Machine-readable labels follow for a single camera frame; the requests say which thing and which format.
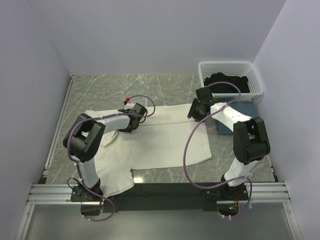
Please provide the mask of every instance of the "gray floor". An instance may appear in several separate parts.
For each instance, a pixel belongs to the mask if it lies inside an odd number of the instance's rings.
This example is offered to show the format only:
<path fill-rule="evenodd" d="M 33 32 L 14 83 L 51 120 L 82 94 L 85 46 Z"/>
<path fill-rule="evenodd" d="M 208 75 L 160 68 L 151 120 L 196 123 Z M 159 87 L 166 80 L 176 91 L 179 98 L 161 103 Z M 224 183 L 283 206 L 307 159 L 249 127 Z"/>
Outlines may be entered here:
<path fill-rule="evenodd" d="M 221 219 L 201 210 L 123 211 L 103 222 L 81 218 L 78 205 L 36 205 L 29 240 L 292 240 L 282 203 L 254 203 Z"/>
<path fill-rule="evenodd" d="M 199 76 L 191 74 L 75 76 L 72 80 L 46 183 L 66 184 L 68 178 L 77 176 L 76 169 L 68 159 L 62 141 L 79 114 L 86 110 L 121 109 L 124 99 L 136 94 L 148 95 L 157 106 L 191 103 L 196 97 L 195 90 L 200 87 Z M 151 105 L 144 98 L 137 98 L 135 101 L 147 107 Z M 234 159 L 233 137 L 218 135 L 217 122 L 214 119 L 210 119 L 205 125 L 212 158 L 189 166 L 187 169 L 195 182 L 219 182 Z M 132 170 L 132 176 L 143 183 L 183 183 L 188 181 L 182 167 Z M 251 179 L 254 182 L 274 182 L 268 156 L 254 167 Z"/>

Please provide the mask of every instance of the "black cable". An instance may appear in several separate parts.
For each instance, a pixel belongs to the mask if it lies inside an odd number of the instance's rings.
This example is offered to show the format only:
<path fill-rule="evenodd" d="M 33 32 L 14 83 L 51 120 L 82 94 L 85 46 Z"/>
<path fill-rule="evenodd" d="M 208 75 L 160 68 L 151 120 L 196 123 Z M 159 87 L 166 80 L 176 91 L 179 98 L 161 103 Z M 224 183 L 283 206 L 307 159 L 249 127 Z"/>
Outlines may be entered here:
<path fill-rule="evenodd" d="M 143 120 L 143 121 L 140 121 L 139 123 L 142 124 L 142 123 L 144 123 L 145 121 L 146 121 L 146 117 L 144 117 L 144 120 Z"/>
<path fill-rule="evenodd" d="M 66 182 L 66 184 L 68 184 L 69 188 L 73 189 L 73 188 L 70 186 L 70 184 L 69 184 L 70 179 L 75 180 L 77 183 L 78 183 L 78 179 L 76 179 L 76 178 L 74 178 L 74 177 L 70 177 L 70 178 L 68 179 L 68 181 Z"/>

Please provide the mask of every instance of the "cloth on table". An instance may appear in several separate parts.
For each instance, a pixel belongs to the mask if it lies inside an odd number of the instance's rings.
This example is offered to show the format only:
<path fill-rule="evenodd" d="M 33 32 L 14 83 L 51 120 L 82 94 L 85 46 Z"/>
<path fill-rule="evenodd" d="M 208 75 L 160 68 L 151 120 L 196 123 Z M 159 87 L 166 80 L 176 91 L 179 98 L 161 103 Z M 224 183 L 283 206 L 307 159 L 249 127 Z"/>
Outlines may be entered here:
<path fill-rule="evenodd" d="M 187 139 L 196 126 L 187 114 L 191 104 L 157 106 L 155 114 L 131 133 L 113 131 L 103 135 L 94 157 L 95 169 L 105 197 L 120 194 L 134 186 L 131 169 L 181 167 Z M 147 107 L 149 113 L 153 107 Z M 92 117 L 116 113 L 117 110 L 91 111 Z M 194 133 L 187 151 L 187 165 L 212 157 L 206 126 Z"/>
<path fill-rule="evenodd" d="M 230 104 L 230 107 L 238 112 L 252 118 L 259 117 L 257 106 L 253 101 L 236 101 Z M 222 122 L 218 121 L 218 134 L 219 135 L 233 135 L 234 133 L 226 127 Z"/>
<path fill-rule="evenodd" d="M 211 77 L 204 80 L 204 85 L 208 86 L 216 82 L 228 82 L 236 85 L 241 93 L 250 93 L 248 86 L 248 78 L 246 76 L 226 76 L 222 72 L 214 73 Z M 221 83 L 210 86 L 210 91 L 213 94 L 236 94 L 238 91 L 231 85 Z"/>

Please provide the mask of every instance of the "white plastic basket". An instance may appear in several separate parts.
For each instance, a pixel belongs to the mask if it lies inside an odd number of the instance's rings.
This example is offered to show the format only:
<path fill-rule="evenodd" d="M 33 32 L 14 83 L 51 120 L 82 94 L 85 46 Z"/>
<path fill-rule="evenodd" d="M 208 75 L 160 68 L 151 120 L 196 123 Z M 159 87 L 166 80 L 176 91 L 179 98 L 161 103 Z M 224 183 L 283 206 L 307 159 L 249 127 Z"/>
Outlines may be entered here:
<path fill-rule="evenodd" d="M 227 76 L 246 76 L 250 93 L 242 93 L 239 100 L 248 101 L 264 92 L 260 74 L 254 65 L 248 61 L 202 61 L 198 65 L 198 71 L 201 87 L 205 86 L 204 79 L 216 73 L 223 73 Z M 237 93 L 215 93 L 214 97 L 233 99 L 237 95 Z"/>

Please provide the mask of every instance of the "gray wall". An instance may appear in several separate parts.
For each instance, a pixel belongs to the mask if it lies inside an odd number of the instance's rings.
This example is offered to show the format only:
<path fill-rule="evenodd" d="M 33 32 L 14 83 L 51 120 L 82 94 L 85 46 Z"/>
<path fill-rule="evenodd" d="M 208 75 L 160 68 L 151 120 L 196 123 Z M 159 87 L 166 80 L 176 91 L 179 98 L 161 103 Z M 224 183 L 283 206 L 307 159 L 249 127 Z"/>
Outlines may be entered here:
<path fill-rule="evenodd" d="M 253 61 L 285 0 L 29 0 L 69 74 L 197 73 Z"/>
<path fill-rule="evenodd" d="M 271 161 L 305 240 L 320 239 L 319 9 L 318 0 L 287 0 L 254 61 L 265 85 L 258 110 Z"/>
<path fill-rule="evenodd" d="M 0 1 L 0 233 L 16 235 L 39 180 L 69 76 L 27 0 Z"/>

